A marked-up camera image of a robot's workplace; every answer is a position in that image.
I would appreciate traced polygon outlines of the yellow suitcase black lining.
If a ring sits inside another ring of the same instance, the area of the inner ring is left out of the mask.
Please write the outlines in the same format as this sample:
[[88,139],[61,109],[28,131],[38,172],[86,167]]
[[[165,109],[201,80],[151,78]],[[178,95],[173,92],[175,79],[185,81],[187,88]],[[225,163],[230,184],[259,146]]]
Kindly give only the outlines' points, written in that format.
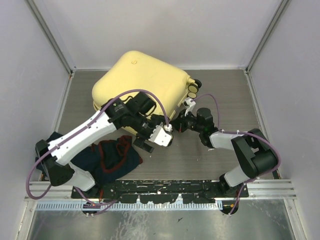
[[142,89],[160,100],[171,120],[188,94],[195,97],[200,87],[201,84],[184,70],[131,50],[94,84],[93,108],[99,111],[109,99],[129,90]]

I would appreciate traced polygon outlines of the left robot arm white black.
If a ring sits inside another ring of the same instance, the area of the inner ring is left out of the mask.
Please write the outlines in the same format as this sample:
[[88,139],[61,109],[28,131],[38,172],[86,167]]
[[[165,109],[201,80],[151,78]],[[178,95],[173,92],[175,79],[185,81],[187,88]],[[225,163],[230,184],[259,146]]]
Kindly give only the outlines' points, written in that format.
[[155,118],[147,115],[155,108],[156,102],[145,92],[108,101],[71,132],[54,132],[48,140],[40,140],[35,145],[39,169],[53,187],[74,186],[88,198],[97,197],[101,185],[142,164],[134,145],[153,150],[145,141],[157,126]]

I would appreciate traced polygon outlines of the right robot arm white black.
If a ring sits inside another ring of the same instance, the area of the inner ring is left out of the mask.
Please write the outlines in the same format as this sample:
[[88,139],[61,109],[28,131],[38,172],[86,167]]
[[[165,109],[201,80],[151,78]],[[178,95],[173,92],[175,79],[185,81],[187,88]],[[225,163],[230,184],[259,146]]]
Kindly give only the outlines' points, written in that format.
[[225,197],[231,197],[238,186],[272,172],[279,166],[279,153],[259,129],[247,132],[218,129],[208,108],[199,108],[196,115],[182,110],[171,124],[180,133],[187,130],[197,132],[201,143],[210,149],[234,151],[238,165],[222,174],[218,182],[219,191]]

